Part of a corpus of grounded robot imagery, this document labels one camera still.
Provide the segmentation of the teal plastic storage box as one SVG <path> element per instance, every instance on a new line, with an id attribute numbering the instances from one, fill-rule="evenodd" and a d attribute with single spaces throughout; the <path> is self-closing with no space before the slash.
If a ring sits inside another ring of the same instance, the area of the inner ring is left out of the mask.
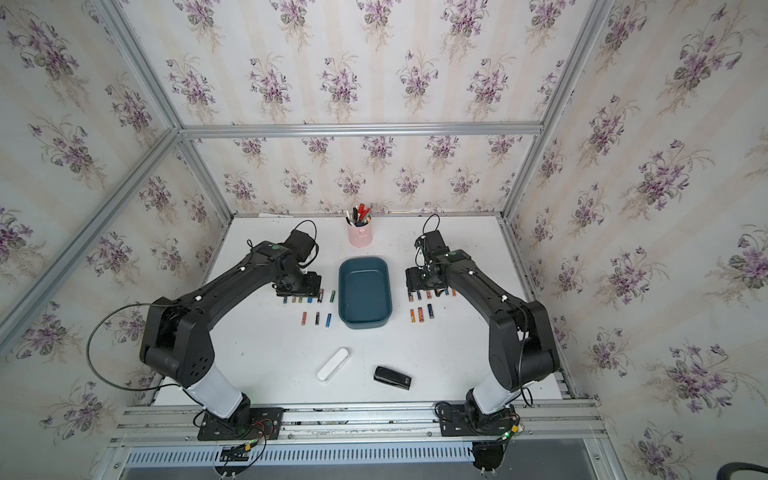
<path id="1" fill-rule="evenodd" d="M 393 306 L 389 269 L 380 257 L 355 257 L 339 267 L 338 314 L 350 329 L 385 325 Z"/>

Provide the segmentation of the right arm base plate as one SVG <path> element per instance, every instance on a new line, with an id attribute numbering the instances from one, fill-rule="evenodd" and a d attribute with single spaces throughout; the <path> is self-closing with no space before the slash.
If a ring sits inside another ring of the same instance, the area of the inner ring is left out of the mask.
<path id="1" fill-rule="evenodd" d="M 520 416 L 512 406 L 484 414 L 472 402 L 462 405 L 437 402 L 433 412 L 443 437 L 484 436 L 506 440 L 521 431 Z"/>

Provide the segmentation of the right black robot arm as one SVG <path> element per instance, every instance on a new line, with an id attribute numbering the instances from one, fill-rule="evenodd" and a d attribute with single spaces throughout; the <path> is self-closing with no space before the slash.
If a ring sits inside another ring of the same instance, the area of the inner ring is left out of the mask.
<path id="1" fill-rule="evenodd" d="M 423 264 L 406 270 L 408 291 L 453 289 L 488 325 L 492 374 L 469 392 L 472 411 L 495 414 L 527 384 L 560 369 L 553 327 L 541 302 L 526 302 L 504 290 L 468 253 L 449 249 L 437 230 L 417 237 L 415 248 Z"/>

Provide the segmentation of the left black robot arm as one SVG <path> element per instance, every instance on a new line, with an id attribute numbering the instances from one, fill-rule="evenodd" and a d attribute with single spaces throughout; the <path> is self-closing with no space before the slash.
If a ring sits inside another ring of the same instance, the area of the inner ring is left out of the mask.
<path id="1" fill-rule="evenodd" d="M 293 229 L 280 243 L 250 243 L 237 264 L 197 290 L 148 307 L 139 360 L 170 378 L 215 418 L 250 422 L 251 402 L 215 365 L 211 331 L 240 302 L 270 285 L 279 297 L 315 297 L 321 276 L 307 267 L 319 253 L 316 238 Z"/>

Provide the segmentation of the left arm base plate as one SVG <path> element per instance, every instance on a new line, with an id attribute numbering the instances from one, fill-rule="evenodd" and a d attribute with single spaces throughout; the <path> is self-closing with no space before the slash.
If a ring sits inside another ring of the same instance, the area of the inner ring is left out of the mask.
<path id="1" fill-rule="evenodd" d="M 268 440 L 278 438 L 285 410 L 279 407 L 251 407 L 248 412 L 241 411 L 232 418 L 221 419 L 207 410 L 196 418 L 193 424 L 198 427 L 198 441 L 254 440 L 264 435 Z"/>

